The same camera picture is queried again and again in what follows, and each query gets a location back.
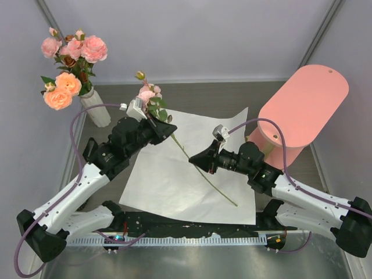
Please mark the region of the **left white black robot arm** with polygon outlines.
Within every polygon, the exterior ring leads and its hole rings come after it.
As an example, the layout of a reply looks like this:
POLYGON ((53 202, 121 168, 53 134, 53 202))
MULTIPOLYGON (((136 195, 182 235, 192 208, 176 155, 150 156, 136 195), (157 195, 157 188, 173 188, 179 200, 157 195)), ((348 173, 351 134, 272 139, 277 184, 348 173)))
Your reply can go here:
POLYGON ((33 212, 24 209, 17 215, 21 235, 39 259, 44 263, 54 260, 69 242, 90 232, 119 231, 125 214, 112 201, 80 216, 72 214, 127 168, 134 154, 148 144, 162 143, 176 130, 177 126, 158 119, 124 117, 113 127, 106 143, 97 144, 90 138, 83 153, 87 162, 78 176, 40 208, 33 212))

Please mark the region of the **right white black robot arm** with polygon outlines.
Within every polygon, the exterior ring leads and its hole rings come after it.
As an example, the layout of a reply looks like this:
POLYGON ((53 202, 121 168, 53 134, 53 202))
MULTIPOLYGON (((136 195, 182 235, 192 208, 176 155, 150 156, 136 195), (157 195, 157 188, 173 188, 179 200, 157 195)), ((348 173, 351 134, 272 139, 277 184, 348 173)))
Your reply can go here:
POLYGON ((245 175, 254 191, 278 200, 279 207, 262 216, 268 229, 282 225, 308 230, 335 241, 353 256, 367 256, 371 245, 371 207, 364 199, 355 197, 350 201, 294 180, 264 162, 264 154, 253 142, 242 144, 235 153, 221 149, 220 142, 214 140, 188 161, 210 174, 226 169, 245 175))

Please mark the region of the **pink artificial flower bunch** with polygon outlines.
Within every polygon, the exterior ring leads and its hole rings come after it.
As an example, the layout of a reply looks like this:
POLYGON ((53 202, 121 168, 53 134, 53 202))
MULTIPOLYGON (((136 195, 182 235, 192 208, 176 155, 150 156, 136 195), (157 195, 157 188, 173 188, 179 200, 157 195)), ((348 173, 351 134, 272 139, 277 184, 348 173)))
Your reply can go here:
POLYGON ((57 29, 50 27, 49 34, 42 42, 41 52, 60 65, 57 67, 60 73, 55 78, 41 77, 44 83, 41 93, 50 108, 62 110, 70 106, 75 97, 91 92, 93 66, 108 57, 108 48, 101 38, 87 36, 81 29, 62 37, 57 29))

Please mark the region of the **pink rose stem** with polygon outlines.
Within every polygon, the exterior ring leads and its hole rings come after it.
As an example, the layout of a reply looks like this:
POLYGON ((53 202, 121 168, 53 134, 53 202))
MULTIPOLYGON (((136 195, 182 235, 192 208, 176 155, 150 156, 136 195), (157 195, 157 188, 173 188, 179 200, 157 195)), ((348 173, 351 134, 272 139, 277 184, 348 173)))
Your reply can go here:
MULTIPOLYGON (((171 123, 173 118, 172 115, 169 115, 166 110, 166 104, 161 95, 161 89, 156 84, 148 83, 146 75, 142 71, 138 71, 135 74, 135 78, 143 83, 143 86, 139 90, 137 97, 142 100, 142 110, 147 115, 151 115, 154 119, 158 119, 165 123, 171 123)), ((172 140, 174 143, 181 149, 182 153, 187 159, 190 159, 189 154, 187 154, 184 146, 180 144, 177 137, 174 133, 171 135, 172 140)), ((195 170, 199 173, 199 175, 221 196, 223 196, 226 200, 229 201, 235 207, 238 206, 236 202, 230 199, 226 194, 224 194, 221 190, 219 190, 202 172, 201 170, 194 166, 195 170)))

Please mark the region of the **white wrapping paper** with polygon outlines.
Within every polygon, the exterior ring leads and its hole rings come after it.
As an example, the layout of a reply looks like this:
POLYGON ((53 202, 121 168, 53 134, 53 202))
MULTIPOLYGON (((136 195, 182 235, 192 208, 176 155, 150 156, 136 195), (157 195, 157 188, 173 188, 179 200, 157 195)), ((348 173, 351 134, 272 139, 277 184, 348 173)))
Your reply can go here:
MULTIPOLYGON (((213 129, 222 124, 234 128, 245 122, 248 109, 227 119, 217 119, 169 110, 177 126, 175 136, 189 156, 205 150, 213 141, 213 129)), ((119 203, 176 220, 199 223, 256 223, 255 193, 247 177, 218 169, 201 171, 219 190, 238 204, 229 203, 188 162, 181 149, 168 138, 139 152, 119 203)))

